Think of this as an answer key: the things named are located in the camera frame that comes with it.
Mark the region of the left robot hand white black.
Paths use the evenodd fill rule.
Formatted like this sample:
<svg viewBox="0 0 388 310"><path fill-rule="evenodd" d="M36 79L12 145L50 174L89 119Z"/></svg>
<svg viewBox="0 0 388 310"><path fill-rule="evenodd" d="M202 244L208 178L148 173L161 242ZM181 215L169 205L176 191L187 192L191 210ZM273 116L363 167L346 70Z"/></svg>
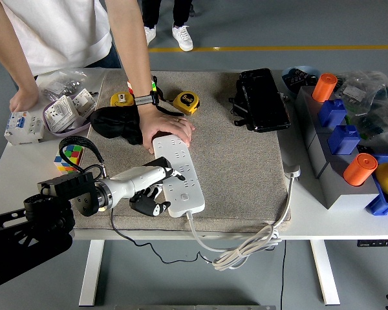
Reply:
<svg viewBox="0 0 388 310"><path fill-rule="evenodd" d="M147 216L158 216L171 203L157 203L155 198L162 190L162 180L172 176L185 180L175 169L149 165L134 167L112 178L106 178L100 182L106 193L105 207L112 209L122 198L127 198L133 210Z"/></svg>

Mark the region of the person's right hand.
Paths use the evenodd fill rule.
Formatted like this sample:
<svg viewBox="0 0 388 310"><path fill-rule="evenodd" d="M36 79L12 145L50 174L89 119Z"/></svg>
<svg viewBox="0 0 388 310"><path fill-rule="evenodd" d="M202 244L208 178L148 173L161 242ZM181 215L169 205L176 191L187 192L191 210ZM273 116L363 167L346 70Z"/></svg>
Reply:
<svg viewBox="0 0 388 310"><path fill-rule="evenodd" d="M10 100L9 109L11 112L28 111L38 103L38 88L19 88L14 97Z"/></svg>

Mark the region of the person's left hand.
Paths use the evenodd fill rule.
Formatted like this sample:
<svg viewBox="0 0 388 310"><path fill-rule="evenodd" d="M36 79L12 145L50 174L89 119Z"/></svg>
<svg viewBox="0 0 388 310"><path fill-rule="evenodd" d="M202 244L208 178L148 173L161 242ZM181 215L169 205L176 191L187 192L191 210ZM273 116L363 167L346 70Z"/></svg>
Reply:
<svg viewBox="0 0 388 310"><path fill-rule="evenodd" d="M141 105L138 107L138 113L143 146L150 154L154 153L152 140L158 132L174 134L190 146L195 127L186 118L164 114L154 105Z"/></svg>

